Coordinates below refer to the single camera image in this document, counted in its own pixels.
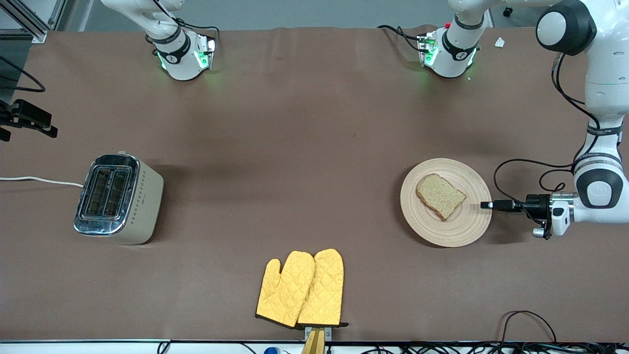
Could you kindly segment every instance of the wooden plate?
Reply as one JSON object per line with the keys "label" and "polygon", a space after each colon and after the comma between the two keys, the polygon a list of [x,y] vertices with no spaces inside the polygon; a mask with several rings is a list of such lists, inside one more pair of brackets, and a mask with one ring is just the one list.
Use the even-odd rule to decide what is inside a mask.
{"label": "wooden plate", "polygon": [[[445,222],[417,195],[417,184],[431,173],[467,195]],[[478,173],[450,159],[432,159],[415,166],[404,179],[400,194],[402,212],[411,228],[426,241],[443,247],[465,246],[479,239],[491,220],[491,210],[481,209],[481,202],[490,201],[489,189]]]}

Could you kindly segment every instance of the yellow oven mitt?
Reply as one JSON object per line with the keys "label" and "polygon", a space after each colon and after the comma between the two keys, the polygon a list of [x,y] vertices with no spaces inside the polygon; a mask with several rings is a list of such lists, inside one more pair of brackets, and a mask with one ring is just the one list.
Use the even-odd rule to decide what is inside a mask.
{"label": "yellow oven mitt", "polygon": [[255,317],[293,328],[313,283],[315,260],[309,253],[293,251],[284,269],[280,267],[277,259],[267,264]]}
{"label": "yellow oven mitt", "polygon": [[335,249],[314,257],[316,268],[306,303],[297,322],[304,326],[340,326],[343,299],[343,258]]}

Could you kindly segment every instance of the bread slice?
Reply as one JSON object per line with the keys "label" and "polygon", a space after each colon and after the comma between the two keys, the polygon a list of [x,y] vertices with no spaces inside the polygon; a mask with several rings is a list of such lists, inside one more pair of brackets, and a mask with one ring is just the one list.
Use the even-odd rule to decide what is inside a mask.
{"label": "bread slice", "polygon": [[467,197],[465,193],[454,188],[450,182],[436,173],[429,174],[421,179],[417,185],[417,195],[443,221],[447,221],[454,210]]}

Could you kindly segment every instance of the toaster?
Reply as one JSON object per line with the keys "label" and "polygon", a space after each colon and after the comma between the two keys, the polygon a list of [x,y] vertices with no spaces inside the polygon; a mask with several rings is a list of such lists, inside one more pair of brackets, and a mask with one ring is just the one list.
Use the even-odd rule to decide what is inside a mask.
{"label": "toaster", "polygon": [[119,244],[142,244],[157,221],[164,179],[124,151],[97,158],[89,169],[74,229]]}

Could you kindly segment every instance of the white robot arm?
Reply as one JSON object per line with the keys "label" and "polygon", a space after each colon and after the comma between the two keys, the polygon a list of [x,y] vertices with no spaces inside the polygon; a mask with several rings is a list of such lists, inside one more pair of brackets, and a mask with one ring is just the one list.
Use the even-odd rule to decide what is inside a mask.
{"label": "white robot arm", "polygon": [[147,33],[157,48],[162,67],[176,80],[190,80],[210,69],[216,42],[181,27],[170,12],[185,0],[101,0]]}
{"label": "white robot arm", "polygon": [[472,65],[479,39],[487,28],[485,12],[492,6],[550,6],[558,0],[448,0],[454,20],[420,37],[420,62],[443,77],[457,77]]}
{"label": "white robot arm", "polygon": [[629,113],[629,1],[563,0],[544,12],[537,40],[546,49],[588,58],[586,140],[573,165],[575,192],[496,200],[481,207],[525,211],[544,220],[533,235],[561,236],[573,222],[629,223],[629,183],[618,145]]}

